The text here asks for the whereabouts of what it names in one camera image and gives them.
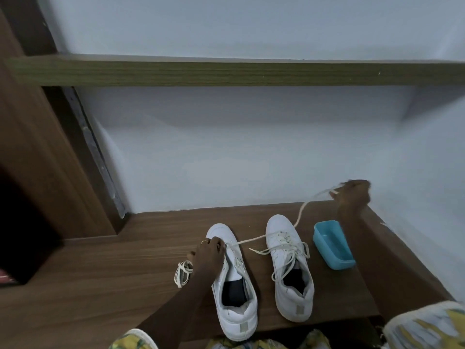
right hand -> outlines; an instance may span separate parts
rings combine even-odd
[[[367,180],[349,180],[329,195],[338,203],[339,211],[360,214],[370,202],[370,182]]]
[[[223,269],[225,249],[224,241],[217,236],[202,240],[195,251],[187,254],[187,259],[192,262],[193,276],[202,274],[213,282]]]

white sneaker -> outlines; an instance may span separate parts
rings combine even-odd
[[[212,239],[215,236],[227,245],[223,269],[212,285],[216,312],[226,337],[243,341],[257,329],[257,295],[231,229],[225,224],[215,224],[206,237]]]
[[[308,245],[300,240],[292,223],[283,215],[266,225],[266,245],[273,261],[274,294],[281,315],[292,322],[304,322],[313,309],[315,287],[307,265]]]

shoe tongue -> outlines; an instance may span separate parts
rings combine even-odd
[[[234,262],[234,252],[230,247],[226,249],[226,260],[228,261],[229,270],[226,274],[226,281],[238,281],[242,276],[237,272]]]

wooden surface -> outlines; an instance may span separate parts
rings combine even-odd
[[[24,54],[2,12],[0,44],[1,59]],[[3,61],[0,164],[63,237],[115,234],[44,92],[19,85]]]
[[[176,292],[177,263],[214,223],[230,226],[238,240],[264,234],[268,219],[283,214],[292,222],[300,203],[207,208],[133,215],[116,237],[70,240],[23,287],[0,289],[0,342],[23,349],[97,349],[139,324]],[[313,245],[313,225],[335,218],[332,201],[310,203],[298,226],[310,246],[315,283],[308,323],[378,314],[357,268],[328,268]],[[270,256],[264,239],[241,245],[259,297],[257,331],[297,325],[276,309]],[[203,301],[185,341],[221,334],[212,294]]]
[[[25,55],[37,56],[57,53],[54,39],[39,9],[37,0],[0,0],[0,7]],[[43,91],[108,219],[114,230],[119,232],[125,223],[125,218],[120,217],[111,196],[113,194],[108,192],[99,166],[97,166],[84,137],[83,130],[85,130],[87,137],[92,136],[93,132],[85,119],[84,108],[80,105],[79,98],[76,95],[73,100],[76,107],[83,113],[84,118],[81,120],[87,124],[85,127],[79,123],[61,87],[44,87]]]
[[[464,62],[298,61],[50,55],[11,58],[36,86],[385,86],[465,83]]]

shoe insole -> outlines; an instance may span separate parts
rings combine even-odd
[[[224,306],[241,307],[247,302],[244,278],[237,281],[225,281],[221,301]]]
[[[283,279],[284,285],[287,287],[294,287],[296,290],[303,294],[305,290],[305,282],[302,278],[302,270],[300,269],[293,269],[291,270],[287,276]]]

